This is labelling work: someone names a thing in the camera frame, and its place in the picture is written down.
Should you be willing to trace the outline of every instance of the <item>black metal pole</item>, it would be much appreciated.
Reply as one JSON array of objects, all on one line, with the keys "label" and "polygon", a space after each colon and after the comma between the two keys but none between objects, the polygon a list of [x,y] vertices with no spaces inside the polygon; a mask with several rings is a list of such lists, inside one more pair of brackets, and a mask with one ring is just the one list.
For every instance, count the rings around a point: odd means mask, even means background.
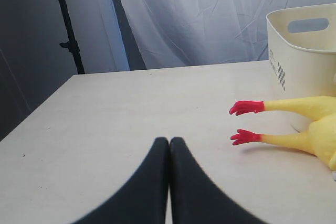
[{"label": "black metal pole", "polygon": [[78,43],[75,39],[75,34],[72,28],[69,12],[68,12],[68,7],[67,3],[65,0],[58,0],[59,6],[61,7],[63,19],[64,19],[64,24],[68,33],[69,41],[65,43],[60,43],[60,46],[63,48],[68,48],[70,53],[74,56],[76,68],[78,74],[85,74],[84,71],[84,66],[82,63],[82,60],[80,58],[80,53],[79,53],[79,46]]}]

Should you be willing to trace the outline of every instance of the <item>gray wall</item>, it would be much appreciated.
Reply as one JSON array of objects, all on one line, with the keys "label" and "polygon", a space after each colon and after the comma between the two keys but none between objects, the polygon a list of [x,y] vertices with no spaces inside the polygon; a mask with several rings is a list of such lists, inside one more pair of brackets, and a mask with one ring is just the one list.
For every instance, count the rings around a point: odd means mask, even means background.
[{"label": "gray wall", "polygon": [[[86,72],[116,71],[98,1],[67,3]],[[58,0],[0,0],[0,138],[77,74],[67,40]]]}]

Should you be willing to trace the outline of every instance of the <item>black curved shape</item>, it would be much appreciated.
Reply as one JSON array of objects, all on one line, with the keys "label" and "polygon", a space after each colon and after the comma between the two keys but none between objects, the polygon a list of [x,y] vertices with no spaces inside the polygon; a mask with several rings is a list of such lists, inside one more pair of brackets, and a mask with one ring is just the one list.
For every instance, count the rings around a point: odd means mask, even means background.
[{"label": "black curved shape", "polygon": [[110,199],[75,224],[164,224],[169,176],[169,143],[159,137],[132,177]]},{"label": "black curved shape", "polygon": [[171,140],[174,224],[265,223],[226,196],[203,172],[183,138]]}]

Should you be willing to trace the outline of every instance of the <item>rubber chicken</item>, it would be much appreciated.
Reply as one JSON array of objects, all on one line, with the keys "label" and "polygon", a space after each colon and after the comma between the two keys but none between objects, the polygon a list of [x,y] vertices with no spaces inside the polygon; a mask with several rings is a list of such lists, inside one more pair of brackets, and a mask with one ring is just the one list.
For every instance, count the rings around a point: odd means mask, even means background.
[{"label": "rubber chicken", "polygon": [[295,148],[318,157],[332,171],[336,180],[336,98],[308,97],[278,101],[239,101],[230,109],[230,114],[248,112],[290,111],[309,117],[313,122],[306,132],[290,135],[264,135],[238,130],[231,140],[233,145],[263,142]]}]

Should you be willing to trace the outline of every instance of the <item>black object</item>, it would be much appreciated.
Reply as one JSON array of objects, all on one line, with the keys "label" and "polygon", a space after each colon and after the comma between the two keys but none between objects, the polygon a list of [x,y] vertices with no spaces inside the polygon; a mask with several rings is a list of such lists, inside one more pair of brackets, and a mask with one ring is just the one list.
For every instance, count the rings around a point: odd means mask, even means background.
[{"label": "black object", "polygon": [[73,58],[75,60],[78,74],[85,74],[84,66],[80,58],[79,46],[75,39],[75,34],[72,28],[67,3],[65,0],[58,0],[58,2],[59,2],[59,6],[61,7],[65,28],[67,30],[68,37],[69,37],[69,41],[65,43],[60,43],[60,46],[63,48],[68,48],[70,53],[72,53],[72,55],[74,56]]},{"label": "black object", "polygon": [[136,44],[137,42],[135,41],[121,1],[113,0],[113,4],[116,11],[120,33],[124,43],[130,70],[144,70],[146,69],[146,65],[142,59],[138,45]]},{"label": "black object", "polygon": [[265,223],[226,196],[202,171],[183,138],[171,140],[174,224]]},{"label": "black object", "polygon": [[169,144],[159,137],[119,191],[75,224],[164,224],[169,174]]}]

